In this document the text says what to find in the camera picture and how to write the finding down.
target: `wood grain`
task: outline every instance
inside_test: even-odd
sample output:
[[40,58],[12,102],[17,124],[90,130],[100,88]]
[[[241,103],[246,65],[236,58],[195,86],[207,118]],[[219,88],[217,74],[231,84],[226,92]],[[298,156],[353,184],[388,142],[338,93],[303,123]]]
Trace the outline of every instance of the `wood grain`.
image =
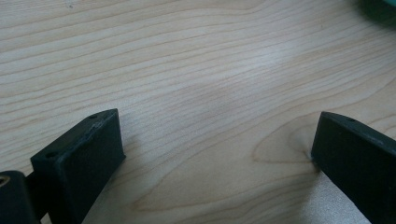
[[85,223],[367,223],[309,151],[323,110],[396,137],[395,37],[352,0],[0,1],[0,170],[116,107]]

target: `plastic part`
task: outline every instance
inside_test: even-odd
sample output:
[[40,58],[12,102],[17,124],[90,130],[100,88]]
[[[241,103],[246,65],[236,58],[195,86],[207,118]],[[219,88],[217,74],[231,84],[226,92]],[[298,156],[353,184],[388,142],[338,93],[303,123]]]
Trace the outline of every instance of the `plastic part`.
[[91,115],[36,153],[34,171],[0,173],[0,223],[83,221],[125,159],[117,109]]
[[322,112],[312,157],[372,223],[396,223],[393,139],[354,119]]

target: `black clamp jaw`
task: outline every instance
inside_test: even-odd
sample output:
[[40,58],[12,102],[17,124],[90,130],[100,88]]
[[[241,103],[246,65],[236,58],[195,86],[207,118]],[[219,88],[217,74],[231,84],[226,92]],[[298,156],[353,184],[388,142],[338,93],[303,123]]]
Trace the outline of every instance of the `black clamp jaw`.
[[79,224],[125,159],[117,109],[91,115],[36,153],[34,171],[0,173],[0,222]]
[[396,141],[354,119],[323,112],[311,154],[369,221],[396,223]]
[[[374,224],[396,223],[396,141],[323,112],[314,163]],[[91,115],[35,154],[34,171],[0,173],[0,222],[79,224],[125,159],[117,109]]]

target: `wooden surface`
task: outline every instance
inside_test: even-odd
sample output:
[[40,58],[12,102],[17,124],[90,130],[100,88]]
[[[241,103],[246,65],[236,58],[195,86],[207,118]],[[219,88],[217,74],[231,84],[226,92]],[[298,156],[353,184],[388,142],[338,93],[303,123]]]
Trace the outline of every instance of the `wooden surface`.
[[367,223],[309,159],[327,110],[396,137],[396,31],[359,1],[0,1],[0,170],[118,108],[85,223]]

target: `screw hole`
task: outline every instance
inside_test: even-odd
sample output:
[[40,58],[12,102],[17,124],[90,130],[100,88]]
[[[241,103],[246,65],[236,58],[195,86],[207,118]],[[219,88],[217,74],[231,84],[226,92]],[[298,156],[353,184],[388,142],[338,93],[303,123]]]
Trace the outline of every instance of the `screw hole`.
[[56,155],[58,155],[58,152],[50,152],[50,153],[47,153],[46,157],[52,158],[52,157],[55,157]]
[[0,188],[6,185],[9,181],[9,176],[7,175],[0,175]]

